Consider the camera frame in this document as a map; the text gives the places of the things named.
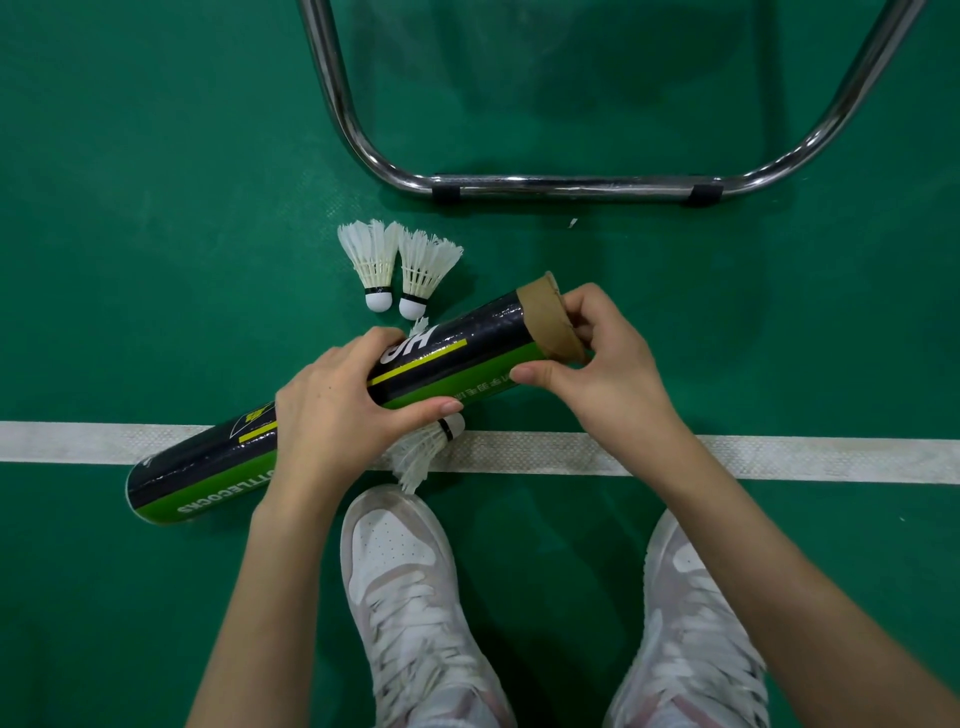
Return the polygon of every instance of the sneaker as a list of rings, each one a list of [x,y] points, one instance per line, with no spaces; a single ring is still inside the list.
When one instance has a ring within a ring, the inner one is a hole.
[[[370,661],[377,728],[435,717],[515,725],[467,627],[453,553],[426,503],[390,485],[361,494],[344,517],[340,568]]]
[[[645,725],[670,703],[703,726],[769,728],[766,666],[669,511],[647,547],[643,609],[640,650],[605,728]]]

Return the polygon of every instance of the white court line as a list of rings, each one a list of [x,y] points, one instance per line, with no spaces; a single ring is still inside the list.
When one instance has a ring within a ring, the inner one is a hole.
[[[0,462],[132,465],[209,425],[0,421]],[[960,440],[702,435],[744,480],[960,485]],[[386,470],[377,463],[376,470]],[[468,430],[434,460],[447,473],[626,475],[582,432]]]

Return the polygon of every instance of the black and green tube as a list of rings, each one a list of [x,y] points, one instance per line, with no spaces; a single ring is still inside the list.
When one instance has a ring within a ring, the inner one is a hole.
[[[398,408],[430,397],[464,405],[513,386],[520,362],[584,361],[548,273],[506,296],[390,347],[373,367],[373,401]],[[270,482],[276,462],[272,402],[205,430],[133,467],[131,508],[152,523],[174,523]]]

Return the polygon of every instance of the metal chair leg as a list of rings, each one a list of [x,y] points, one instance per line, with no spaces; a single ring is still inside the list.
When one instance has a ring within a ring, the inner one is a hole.
[[[559,177],[538,175],[417,175],[397,167],[370,142],[357,121],[329,0],[300,0],[314,61],[330,115],[356,157],[401,192],[438,203],[464,199],[666,201],[710,205],[756,192],[819,154],[860,106],[923,8],[925,0],[887,0],[860,51],[813,130],[794,149],[757,169],[731,177],[644,175]]]

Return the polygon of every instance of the white shuttlecock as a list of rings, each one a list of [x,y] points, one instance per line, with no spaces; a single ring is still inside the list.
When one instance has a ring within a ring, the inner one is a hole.
[[[383,223],[371,220],[369,224],[359,220],[337,228],[337,237],[353,263],[367,294],[367,308],[383,313],[394,303],[390,285],[394,277],[396,244],[399,235],[392,223],[385,231]]]
[[[416,321],[440,281],[457,264],[464,249],[445,237],[428,236],[424,231],[404,230],[400,236],[400,264],[403,267],[403,295],[400,315]]]
[[[396,475],[404,493],[413,494],[426,480],[430,463],[437,453],[467,427],[459,412],[404,435],[387,450],[390,470]]]

